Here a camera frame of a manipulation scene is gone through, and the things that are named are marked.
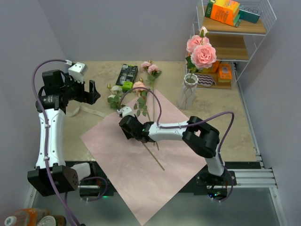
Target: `orange bottle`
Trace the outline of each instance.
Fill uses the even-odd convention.
[[[5,226],[36,226],[45,216],[49,215],[48,210],[30,208],[18,210],[4,221]]]

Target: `pink paper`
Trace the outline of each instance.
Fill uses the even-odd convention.
[[[163,113],[161,123],[188,120],[172,103],[156,91]],[[133,109],[136,99],[127,104]],[[152,119],[152,97],[147,103]],[[138,117],[140,122],[147,117]],[[165,171],[153,159],[141,142],[127,140],[112,113],[81,139],[112,182],[141,225],[144,225],[175,194],[178,193],[205,165],[205,159],[196,155],[183,141],[160,141],[158,151],[153,143],[146,145]]]

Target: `beige tabletop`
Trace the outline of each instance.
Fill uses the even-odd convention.
[[[67,107],[68,113],[73,112],[80,105],[100,111],[106,115],[114,112],[107,103],[107,97],[110,95],[109,90],[106,88],[107,84],[115,84],[123,64],[138,66],[141,64],[141,62],[138,61],[95,61],[83,63],[88,66],[88,71],[84,78],[85,81],[94,80],[96,82],[97,91],[102,96],[94,105],[71,101]],[[183,62],[158,61],[155,63],[162,70],[162,75],[156,80],[155,88],[171,103],[177,106],[177,99],[184,76]],[[146,74],[139,72],[136,80],[140,77],[145,79]],[[127,103],[134,97],[137,96],[135,94],[129,94],[125,98],[124,103]],[[197,89],[192,107],[189,110],[181,111],[187,117],[194,115],[201,119],[206,119],[217,113],[229,110],[235,113],[235,120],[223,144],[223,160],[256,161],[251,134],[237,88],[233,90]],[[230,117],[229,115],[221,116],[210,121],[210,124],[216,127],[222,136],[229,125]],[[93,156],[81,141],[80,136],[101,120],[103,120],[102,117],[84,111],[79,111],[79,113],[73,117],[66,117],[63,138],[64,158],[66,161],[94,160]]]

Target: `flower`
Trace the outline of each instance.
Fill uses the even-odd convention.
[[[140,81],[137,81],[133,84],[133,88],[137,88],[137,87],[144,87],[146,88],[146,86],[143,84],[143,82],[140,82]],[[144,91],[144,89],[134,89],[133,90],[134,92],[141,92],[141,91]]]
[[[117,94],[118,91],[122,91],[122,87],[120,87],[120,86],[113,86],[110,89],[110,91],[111,91],[112,94]]]
[[[201,38],[199,35],[193,35],[192,38],[187,41],[186,50],[187,52],[192,53],[196,46],[205,44],[209,44],[208,38]]]
[[[147,73],[151,74],[153,71],[158,72],[159,71],[159,67],[157,65],[151,65],[151,66],[149,66],[149,68],[147,69]]]
[[[209,68],[216,61],[216,51],[211,44],[196,46],[191,54],[191,62],[198,69]]]
[[[142,69],[142,70],[145,70],[145,69],[147,69],[149,66],[151,66],[151,62],[144,61],[144,62],[141,64],[141,69]]]
[[[204,33],[203,33],[203,37],[206,37],[206,34],[207,34],[209,31],[208,31],[204,26],[202,26],[201,30],[199,30],[199,35],[200,35],[200,37],[202,37],[202,36],[201,36],[202,31],[204,32]]]

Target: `vase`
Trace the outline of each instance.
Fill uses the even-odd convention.
[[[180,109],[188,109],[191,107],[198,84],[198,77],[195,74],[187,74],[184,76],[182,83],[178,106]]]

